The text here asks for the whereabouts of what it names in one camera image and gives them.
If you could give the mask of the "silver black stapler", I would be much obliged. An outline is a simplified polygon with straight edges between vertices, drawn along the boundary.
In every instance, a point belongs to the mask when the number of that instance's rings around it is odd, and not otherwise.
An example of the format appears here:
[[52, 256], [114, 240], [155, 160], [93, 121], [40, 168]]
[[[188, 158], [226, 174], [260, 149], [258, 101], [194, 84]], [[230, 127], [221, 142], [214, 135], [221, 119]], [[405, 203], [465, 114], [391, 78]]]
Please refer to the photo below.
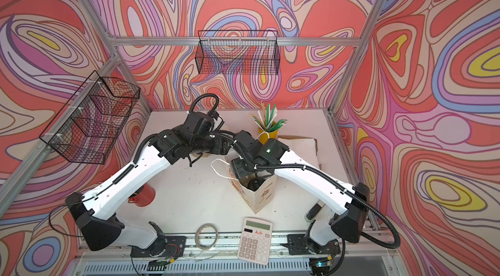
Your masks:
[[313, 222], [315, 217], [319, 214], [319, 212], [324, 208], [325, 204], [321, 201], [316, 202], [313, 207], [306, 213], [305, 219], [308, 222]]

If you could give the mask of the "yellow metal bucket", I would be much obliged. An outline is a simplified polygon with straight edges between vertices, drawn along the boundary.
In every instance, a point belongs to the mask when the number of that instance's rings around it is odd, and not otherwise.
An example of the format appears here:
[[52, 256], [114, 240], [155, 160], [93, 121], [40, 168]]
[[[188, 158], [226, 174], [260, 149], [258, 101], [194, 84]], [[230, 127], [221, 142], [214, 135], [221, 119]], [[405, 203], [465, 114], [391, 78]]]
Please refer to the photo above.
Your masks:
[[278, 138], [278, 131], [264, 131], [261, 128], [258, 129], [258, 140], [264, 145], [268, 139], [277, 139]]

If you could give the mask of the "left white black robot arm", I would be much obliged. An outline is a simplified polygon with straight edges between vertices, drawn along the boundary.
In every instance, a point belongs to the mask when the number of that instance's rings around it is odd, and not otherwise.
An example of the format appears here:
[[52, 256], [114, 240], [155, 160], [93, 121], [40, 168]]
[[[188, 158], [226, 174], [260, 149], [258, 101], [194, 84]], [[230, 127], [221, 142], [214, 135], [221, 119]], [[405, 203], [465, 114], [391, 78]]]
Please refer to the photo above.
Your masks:
[[234, 133], [214, 127], [218, 114], [190, 111], [185, 122], [172, 129], [147, 136], [126, 166], [86, 193], [69, 195], [69, 209], [81, 236], [91, 251], [113, 244], [139, 248], [160, 256], [167, 248], [164, 232], [152, 221], [127, 221], [118, 208], [158, 173], [192, 153], [226, 155]]

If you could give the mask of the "bundle of wrapped straws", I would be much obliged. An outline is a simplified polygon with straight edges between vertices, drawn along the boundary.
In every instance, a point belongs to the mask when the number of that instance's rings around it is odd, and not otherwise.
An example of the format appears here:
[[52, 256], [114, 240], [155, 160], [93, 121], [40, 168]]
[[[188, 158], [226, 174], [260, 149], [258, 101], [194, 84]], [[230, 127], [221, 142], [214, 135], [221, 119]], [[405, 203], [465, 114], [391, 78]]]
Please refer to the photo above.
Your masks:
[[286, 119], [277, 119], [278, 109], [276, 104], [261, 104], [260, 109], [257, 111], [256, 115], [252, 115], [258, 128], [262, 131], [272, 133], [280, 130], [283, 126], [287, 124]]

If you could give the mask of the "white desk calculator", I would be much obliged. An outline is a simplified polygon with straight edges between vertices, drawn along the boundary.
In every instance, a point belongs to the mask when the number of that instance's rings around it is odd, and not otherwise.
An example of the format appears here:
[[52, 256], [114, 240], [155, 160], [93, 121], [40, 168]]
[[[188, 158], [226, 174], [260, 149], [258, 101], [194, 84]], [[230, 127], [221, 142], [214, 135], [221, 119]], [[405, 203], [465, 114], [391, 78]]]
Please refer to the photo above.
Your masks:
[[269, 221], [246, 217], [243, 220], [237, 257], [266, 266], [270, 259], [273, 225]]

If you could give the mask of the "brown napkin holder box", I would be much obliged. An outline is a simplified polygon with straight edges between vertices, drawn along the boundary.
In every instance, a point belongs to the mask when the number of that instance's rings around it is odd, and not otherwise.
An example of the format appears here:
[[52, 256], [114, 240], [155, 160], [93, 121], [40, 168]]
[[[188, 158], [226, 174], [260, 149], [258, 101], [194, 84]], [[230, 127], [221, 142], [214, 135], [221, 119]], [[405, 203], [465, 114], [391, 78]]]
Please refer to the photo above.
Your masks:
[[301, 159], [311, 164], [315, 168], [321, 168], [316, 149], [316, 140], [311, 138], [294, 138], [285, 139], [279, 138], [278, 141], [286, 144], [292, 151], [294, 151]]

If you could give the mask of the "white paper napkins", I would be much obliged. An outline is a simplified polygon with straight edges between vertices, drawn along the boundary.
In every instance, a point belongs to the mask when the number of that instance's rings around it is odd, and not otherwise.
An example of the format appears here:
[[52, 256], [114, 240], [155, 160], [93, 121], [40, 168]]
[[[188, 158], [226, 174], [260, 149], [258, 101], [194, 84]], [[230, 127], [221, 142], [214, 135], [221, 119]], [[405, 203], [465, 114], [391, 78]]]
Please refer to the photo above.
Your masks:
[[317, 159], [315, 139], [289, 139], [286, 143], [292, 151], [305, 161], [314, 161]]

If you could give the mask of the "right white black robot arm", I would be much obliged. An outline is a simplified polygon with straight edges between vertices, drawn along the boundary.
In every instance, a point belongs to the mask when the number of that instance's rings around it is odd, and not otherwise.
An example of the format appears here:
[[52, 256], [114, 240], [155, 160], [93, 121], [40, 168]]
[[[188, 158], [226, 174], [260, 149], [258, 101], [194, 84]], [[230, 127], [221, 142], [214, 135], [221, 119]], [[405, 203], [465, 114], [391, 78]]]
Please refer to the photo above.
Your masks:
[[[314, 195], [332, 211], [327, 219], [315, 220], [309, 231], [309, 239], [319, 246], [337, 238], [350, 243], [358, 243], [360, 238], [365, 238], [386, 249], [401, 246], [401, 237], [392, 222], [368, 203], [369, 189], [366, 185], [353, 185], [329, 176], [276, 139], [268, 139], [263, 144], [248, 132], [241, 131], [234, 136], [232, 146], [243, 160], [244, 171], [276, 174]], [[369, 212], [389, 229], [393, 236], [391, 243], [363, 231]]]

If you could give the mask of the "cup of coloured pencils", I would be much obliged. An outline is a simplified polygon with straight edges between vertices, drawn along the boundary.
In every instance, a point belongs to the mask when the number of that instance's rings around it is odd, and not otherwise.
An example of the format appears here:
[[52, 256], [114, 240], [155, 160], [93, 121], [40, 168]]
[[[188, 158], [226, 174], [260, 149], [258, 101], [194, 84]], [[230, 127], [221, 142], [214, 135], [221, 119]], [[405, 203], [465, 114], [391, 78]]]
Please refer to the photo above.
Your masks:
[[153, 202], [155, 196], [155, 189], [150, 185], [145, 184], [128, 198], [128, 203], [135, 204], [138, 207], [146, 207]]

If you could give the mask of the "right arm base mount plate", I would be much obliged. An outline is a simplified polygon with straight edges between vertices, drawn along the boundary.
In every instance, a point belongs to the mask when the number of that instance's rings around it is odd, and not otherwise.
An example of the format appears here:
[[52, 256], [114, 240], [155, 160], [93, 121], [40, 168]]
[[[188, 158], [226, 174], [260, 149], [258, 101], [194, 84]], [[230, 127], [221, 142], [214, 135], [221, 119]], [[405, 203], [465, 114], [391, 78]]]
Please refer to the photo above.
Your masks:
[[337, 256], [342, 253], [338, 242], [328, 242], [325, 246], [312, 241], [305, 234], [289, 234], [286, 237], [286, 243], [282, 246], [289, 250], [290, 255], [331, 255]]

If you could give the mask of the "black plastic cup lid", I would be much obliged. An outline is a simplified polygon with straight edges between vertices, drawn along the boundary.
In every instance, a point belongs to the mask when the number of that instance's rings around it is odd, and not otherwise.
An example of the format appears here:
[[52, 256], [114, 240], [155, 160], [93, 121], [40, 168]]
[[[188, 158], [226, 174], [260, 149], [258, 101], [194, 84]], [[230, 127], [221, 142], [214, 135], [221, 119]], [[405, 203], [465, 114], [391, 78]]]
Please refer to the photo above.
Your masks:
[[247, 189], [251, 190], [251, 191], [257, 191], [260, 188], [260, 186], [263, 185], [263, 183], [265, 181], [266, 181], [265, 178], [254, 178], [254, 179], [249, 181], [249, 183], [247, 185]]

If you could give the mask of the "white paper takeout bag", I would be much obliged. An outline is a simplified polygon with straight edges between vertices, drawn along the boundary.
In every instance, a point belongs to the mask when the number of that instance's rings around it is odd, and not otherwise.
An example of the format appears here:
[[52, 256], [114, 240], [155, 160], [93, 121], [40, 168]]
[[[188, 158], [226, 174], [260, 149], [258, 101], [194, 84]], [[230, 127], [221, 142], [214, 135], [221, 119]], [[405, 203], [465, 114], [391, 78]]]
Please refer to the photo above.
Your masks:
[[243, 187], [241, 183], [236, 179], [232, 169], [230, 168], [230, 162], [233, 159], [238, 158], [237, 153], [233, 150], [233, 143], [231, 134], [235, 134], [229, 131], [217, 130], [214, 133], [223, 133], [230, 137], [230, 151], [223, 159], [215, 159], [211, 163], [211, 167], [222, 178], [227, 179], [233, 188], [240, 194], [241, 198], [247, 203], [254, 214], [259, 213], [264, 207], [266, 207], [273, 199], [274, 193], [277, 186], [277, 176], [273, 175], [270, 179], [264, 182], [262, 186], [257, 191], [251, 191]]

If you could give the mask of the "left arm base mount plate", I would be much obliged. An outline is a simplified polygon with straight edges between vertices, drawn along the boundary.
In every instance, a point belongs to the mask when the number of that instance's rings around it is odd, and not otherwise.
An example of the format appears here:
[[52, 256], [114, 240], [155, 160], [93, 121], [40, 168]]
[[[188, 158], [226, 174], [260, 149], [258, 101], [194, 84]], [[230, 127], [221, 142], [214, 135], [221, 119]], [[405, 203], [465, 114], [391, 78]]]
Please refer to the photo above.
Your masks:
[[187, 238], [185, 236], [166, 236], [146, 248], [132, 247], [132, 258], [171, 258], [177, 259], [184, 255]]

